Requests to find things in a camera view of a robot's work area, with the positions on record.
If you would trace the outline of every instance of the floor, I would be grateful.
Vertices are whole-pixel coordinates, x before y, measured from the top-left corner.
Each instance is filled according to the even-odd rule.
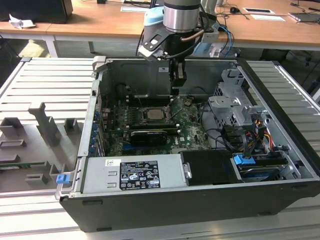
[[[41,40],[9,39],[7,42],[3,42],[0,48],[0,85],[4,83],[19,62],[19,59],[10,46],[12,46],[20,57],[50,57],[46,43]],[[58,49],[62,58],[93,58],[97,55],[108,57],[134,56],[136,45],[133,43],[95,42],[94,48],[96,53],[92,54],[89,51],[87,42],[58,42]],[[240,56],[247,60],[259,60],[263,52],[262,49],[256,48],[240,48],[235,50],[240,52]],[[268,57],[273,60],[278,60],[283,54],[281,50],[271,50],[268,53]],[[306,58],[311,58],[311,61],[308,63]],[[319,52],[290,51],[286,55],[286,59],[281,62],[281,65],[301,84],[319,59]],[[320,76],[320,64],[318,64],[312,74],[309,75],[303,87],[308,89],[312,81],[316,80],[318,76]]]

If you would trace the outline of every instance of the circuit board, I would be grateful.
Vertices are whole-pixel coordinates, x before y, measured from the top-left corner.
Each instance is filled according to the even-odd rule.
[[[111,102],[109,109],[108,119],[105,123],[106,155],[108,157],[177,154],[186,150],[210,149],[208,137],[198,122],[199,109],[191,98],[179,96],[163,107],[159,107],[159,104],[156,106],[144,106],[144,104],[141,104],[140,107],[130,106],[128,101],[118,100]],[[165,145],[152,147],[131,145],[130,134],[136,131],[135,127],[141,128],[140,124],[143,126],[144,121],[150,124],[152,130],[170,133],[167,135]],[[157,128],[157,122],[163,127]]]

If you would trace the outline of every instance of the wooden desk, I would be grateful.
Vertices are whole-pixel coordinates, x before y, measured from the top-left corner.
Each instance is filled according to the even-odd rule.
[[[235,4],[243,14],[243,8],[270,9],[275,14],[288,15],[288,13],[302,13],[302,10],[291,6],[290,0],[228,0]],[[308,8],[320,9],[320,4],[315,2],[300,1],[301,8],[310,12]],[[216,13],[230,13],[230,6],[216,7]],[[248,48],[280,48],[280,49],[320,49],[320,25],[316,23],[297,23],[291,16],[282,16],[285,21],[255,20],[252,16],[230,15],[226,20],[228,29],[233,33],[234,46]],[[221,24],[225,24],[222,17],[218,17]],[[227,35],[221,34],[220,40],[226,40]]]
[[[122,12],[122,4],[97,4],[72,0],[73,13],[67,24],[51,24],[48,35],[138,38],[144,28],[144,13]]]
[[[302,12],[291,6],[290,0],[228,0],[241,9],[271,9],[276,15]],[[72,0],[73,13],[67,24],[36,23],[36,28],[16,29],[7,22],[0,22],[0,34],[4,38],[44,40],[52,57],[58,57],[56,41],[86,41],[91,52],[93,42],[137,43],[143,29],[144,13],[121,12],[121,3],[97,4],[95,0]],[[320,8],[319,3],[300,1],[300,6]],[[216,12],[230,13],[230,6],[217,7]],[[230,15],[226,20],[234,35],[234,47],[320,51],[320,25],[296,23],[290,16],[285,21],[255,20],[247,15]],[[218,17],[221,24],[224,19]],[[222,32],[217,46],[222,46],[227,35]]]

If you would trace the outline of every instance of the table leg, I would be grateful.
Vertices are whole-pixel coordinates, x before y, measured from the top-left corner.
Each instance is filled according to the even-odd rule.
[[[95,51],[95,46],[94,46],[94,42],[93,41],[88,41],[89,43],[89,49],[90,49],[90,53],[94,54]]]
[[[57,46],[57,42],[54,40],[53,37],[48,37],[45,39],[46,46],[48,48],[49,54],[51,58],[58,58],[59,57],[59,49]]]

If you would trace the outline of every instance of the blue clip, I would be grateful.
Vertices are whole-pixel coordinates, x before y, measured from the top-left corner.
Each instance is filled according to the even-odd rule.
[[[254,160],[254,157],[251,156],[250,158],[244,158],[243,154],[237,154],[236,156],[233,157],[235,164],[240,165],[240,164],[256,164],[256,161]]]
[[[59,174],[56,177],[56,184],[69,184],[70,183],[70,174]]]

